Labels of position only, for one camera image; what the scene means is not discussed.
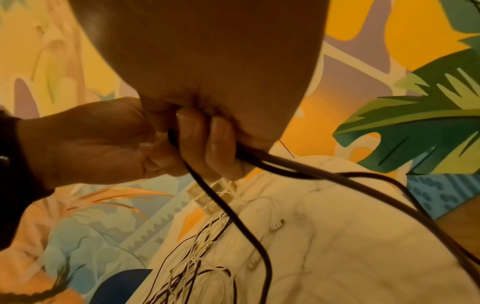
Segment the colorful wall mural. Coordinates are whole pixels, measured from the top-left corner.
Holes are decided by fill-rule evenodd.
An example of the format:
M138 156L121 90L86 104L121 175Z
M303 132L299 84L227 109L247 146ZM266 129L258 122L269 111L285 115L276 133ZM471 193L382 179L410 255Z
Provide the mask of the colorful wall mural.
M312 83L275 148L394 177L433 218L478 195L475 1L331 0ZM21 118L137 96L65 0L0 0L0 44L0 105ZM13 246L0 252L0 293L32 294L70 277L70 289L45 303L89 303L107 278L148 267L191 183L163 176L57 189L27 210Z

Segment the tangled cable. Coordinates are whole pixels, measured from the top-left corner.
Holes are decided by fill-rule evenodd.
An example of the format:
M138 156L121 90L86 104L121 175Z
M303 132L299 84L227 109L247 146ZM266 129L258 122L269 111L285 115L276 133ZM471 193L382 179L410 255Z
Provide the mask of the tangled cable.
M168 138L170 142L178 148L177 136L174 130L168 132ZM427 228L435 237L450 251L450 253L457 259L460 266L467 272L475 285L480 289L480 273L474 267L474 265L468 260L467 256L472 258L477 264L479 264L479 259L477 259L473 254L465 250L463 247L458 245L450 236L443 232L437 224L426 214L423 210L420 203L415 199L415 197L409 192L409 190L399 183L397 180L380 175L375 173L368 172L345 172L345 173L331 173L324 171L318 168L310 167L304 164L300 164L294 161L283 159L265 153L263 151L255 150L249 147L238 145L236 150L237 159L249 163L253 166L256 166L265 171L269 171L273 174L298 178L298 179L310 179L310 180L328 180L336 184L348 187L350 189L356 190L363 194L366 194L370 197L373 197L403 213L414 218L425 228ZM260 256L263 259L265 264L265 280L263 282L262 292L260 296L260 304L265 304L267 302L267 296L269 293L270 285L272 283L272 262L270 257L262 246L260 241L250 232L250 230L244 225L240 220L238 215L225 203L216 193L213 191L208 184L190 168L188 164L185 164L188 171L202 188L207 195L209 195L215 203L217 203L224 213L230 218L230 221L239 229L239 231L247 238L247 240L255 247L259 252ZM403 194L411 201L411 203L418 209L415 210L404 203L396 200L395 198L386 195L378 190L375 190L371 187L363 185L359 182L351 180L351 178L364 177L372 178L377 180L382 180L388 182L395 187L399 188Z

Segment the black sleeve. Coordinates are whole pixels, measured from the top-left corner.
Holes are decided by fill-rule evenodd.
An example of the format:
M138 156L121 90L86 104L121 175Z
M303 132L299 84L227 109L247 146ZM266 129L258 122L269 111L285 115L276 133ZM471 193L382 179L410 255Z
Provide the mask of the black sleeve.
M18 121L0 111L0 250L12 243L25 209L54 192L31 172L17 140Z

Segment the wooden floor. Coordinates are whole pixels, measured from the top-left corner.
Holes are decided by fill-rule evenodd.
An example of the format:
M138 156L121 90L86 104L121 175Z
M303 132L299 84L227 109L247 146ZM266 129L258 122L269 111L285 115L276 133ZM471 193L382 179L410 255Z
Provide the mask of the wooden floor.
M480 195L442 216L436 222L457 243L480 258Z

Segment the person's left hand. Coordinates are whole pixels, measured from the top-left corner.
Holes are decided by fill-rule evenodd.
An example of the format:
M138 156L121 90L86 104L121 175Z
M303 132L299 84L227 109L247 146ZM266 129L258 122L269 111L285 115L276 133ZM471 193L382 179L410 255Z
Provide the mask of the person's left hand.
M136 98L95 102L22 120L17 135L30 168L47 189L164 174L146 156L156 133ZM179 175L184 173L184 168L178 170Z

